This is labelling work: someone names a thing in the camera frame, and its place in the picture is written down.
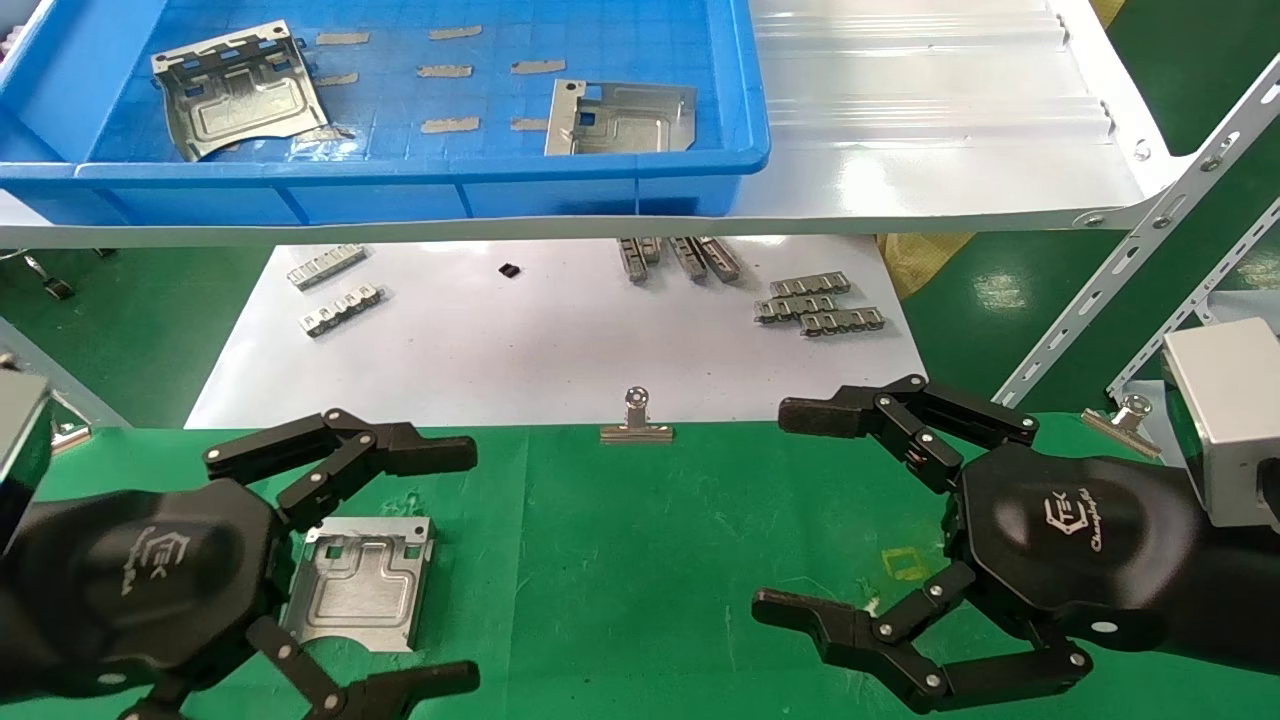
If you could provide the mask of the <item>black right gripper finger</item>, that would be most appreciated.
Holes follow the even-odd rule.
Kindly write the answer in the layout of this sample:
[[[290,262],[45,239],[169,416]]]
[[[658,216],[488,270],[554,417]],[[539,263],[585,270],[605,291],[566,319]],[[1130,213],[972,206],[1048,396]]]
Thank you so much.
[[[1030,650],[938,665],[915,638],[959,607],[979,577],[951,562],[881,616],[831,600],[760,588],[751,616],[810,637],[823,664],[877,679],[915,714],[1065,693],[1093,670],[1091,656],[1052,626],[1023,623]]]
[[[870,437],[927,488],[946,495],[957,491],[964,460],[941,434],[987,450],[1030,446],[1039,423],[923,375],[906,375],[882,387],[842,386],[831,398],[785,398],[778,427],[800,436]]]

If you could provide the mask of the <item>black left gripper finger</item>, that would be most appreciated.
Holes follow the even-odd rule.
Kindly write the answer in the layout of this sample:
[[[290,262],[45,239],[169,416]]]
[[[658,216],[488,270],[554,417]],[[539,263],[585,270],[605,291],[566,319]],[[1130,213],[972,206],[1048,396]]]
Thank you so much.
[[[342,409],[303,416],[215,445],[207,477],[251,486],[296,468],[307,471],[276,496],[289,530],[308,530],[381,474],[425,477],[477,465],[468,436],[428,438],[408,421],[369,423]]]
[[[256,653],[306,702],[306,719],[407,719],[425,700],[480,685],[472,661],[376,673],[339,685],[273,615],[131,619],[120,629],[120,667],[148,693],[123,719],[183,719],[191,694],[212,688]]]

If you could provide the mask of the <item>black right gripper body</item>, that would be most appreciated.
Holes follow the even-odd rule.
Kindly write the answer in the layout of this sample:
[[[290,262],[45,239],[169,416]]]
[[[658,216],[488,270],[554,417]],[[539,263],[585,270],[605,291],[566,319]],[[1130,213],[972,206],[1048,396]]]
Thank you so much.
[[[954,521],[954,550],[975,574],[966,597],[1002,630],[1130,652],[1172,638],[1169,592],[1203,528],[1175,468],[1021,445],[964,468]]]

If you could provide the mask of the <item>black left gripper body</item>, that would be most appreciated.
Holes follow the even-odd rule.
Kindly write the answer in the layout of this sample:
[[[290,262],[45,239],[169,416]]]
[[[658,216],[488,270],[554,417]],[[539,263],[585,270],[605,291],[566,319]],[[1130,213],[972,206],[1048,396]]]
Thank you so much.
[[[15,692],[205,691],[253,655],[292,569],[276,511],[216,480],[33,503],[15,534]]]

